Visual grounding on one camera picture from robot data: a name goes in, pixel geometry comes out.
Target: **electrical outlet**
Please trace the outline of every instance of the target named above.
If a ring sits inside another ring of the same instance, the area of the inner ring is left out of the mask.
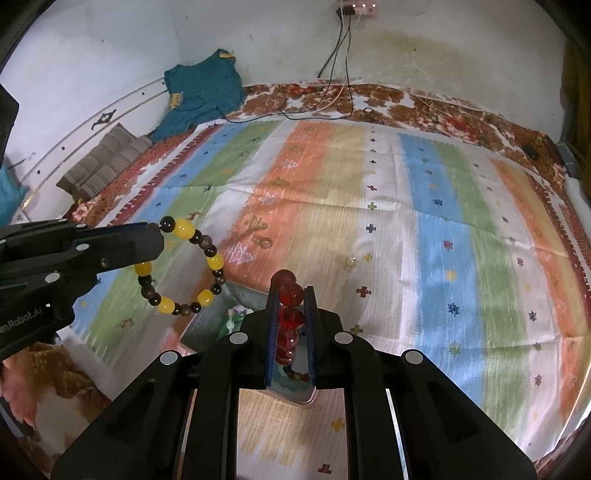
[[[375,17],[378,14],[378,7],[375,3],[366,1],[355,2],[343,0],[343,7],[350,5],[355,9],[355,15],[363,15],[364,17]],[[340,2],[337,3],[337,8],[340,8]]]

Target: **colorful striped bedsheet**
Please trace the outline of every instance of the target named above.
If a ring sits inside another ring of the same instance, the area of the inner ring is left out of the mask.
[[[228,280],[259,291],[293,270],[377,349],[423,351],[536,460],[591,397],[589,266],[563,211],[547,182],[482,147],[275,120],[199,128],[103,224],[187,218],[218,245]],[[172,236],[153,276],[179,300],[210,283],[200,250]],[[123,388],[178,346],[187,320],[157,314],[132,267],[99,281],[76,302],[73,329]],[[306,409],[243,393],[239,474],[308,478],[329,465],[344,478],[343,417],[338,391]]]

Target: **bracelet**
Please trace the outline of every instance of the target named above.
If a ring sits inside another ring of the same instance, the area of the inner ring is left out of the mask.
[[[213,244],[209,235],[203,235],[188,220],[184,218],[175,220],[171,216],[162,217],[160,220],[160,230],[164,233],[173,233],[183,240],[189,240],[192,244],[202,248],[207,257],[207,264],[212,270],[214,284],[206,290],[203,290],[198,296],[197,301],[190,304],[176,303],[173,299],[164,297],[156,292],[152,285],[152,262],[143,262],[135,264],[135,272],[138,274],[138,283],[141,286],[141,295],[147,299],[150,305],[158,307],[160,313],[170,313],[172,315],[182,315],[188,317],[192,313],[199,313],[202,307],[207,307],[215,295],[222,292],[222,285],[226,283],[223,275],[223,258],[217,253],[217,248]]]

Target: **cushion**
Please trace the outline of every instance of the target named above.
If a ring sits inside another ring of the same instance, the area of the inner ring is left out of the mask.
[[[88,155],[68,170],[56,185],[62,190],[73,194],[76,188],[92,177],[134,139],[135,137],[123,125],[115,125]]]
[[[177,65],[164,72],[171,109],[151,134],[155,142],[186,132],[192,125],[235,112],[245,99],[236,58],[218,50],[197,65]]]
[[[10,224],[26,193],[27,189],[18,184],[8,164],[0,167],[0,227]]]
[[[72,194],[74,201],[87,202],[95,198],[152,145],[153,143],[148,137],[139,137],[132,140],[118,155],[111,158],[93,176],[76,188]]]

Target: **blue stripe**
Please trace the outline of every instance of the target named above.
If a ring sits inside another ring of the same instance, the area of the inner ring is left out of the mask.
[[[147,221],[158,222],[160,218],[166,215],[168,208],[172,205],[179,193],[179,188],[187,186],[199,173],[209,164],[215,155],[231,142],[232,139],[244,130],[245,125],[228,124],[217,130],[207,141],[205,141],[190,158],[176,170],[163,184],[155,189],[154,194],[144,203],[144,205],[134,213],[131,222]],[[80,297],[74,303],[74,314],[76,320],[72,324],[72,329],[76,334],[86,339],[90,324],[96,317],[100,305],[109,294],[111,285],[118,275],[118,271],[106,272],[99,275],[100,284],[94,287],[83,297]]]
[[[405,134],[400,139],[418,212],[418,348],[480,405],[484,331],[471,227],[462,223],[462,205],[431,141]],[[446,249],[445,241],[453,247]],[[456,281],[446,278],[452,270]],[[454,307],[456,315],[450,312]],[[456,355],[450,349],[454,343]]]

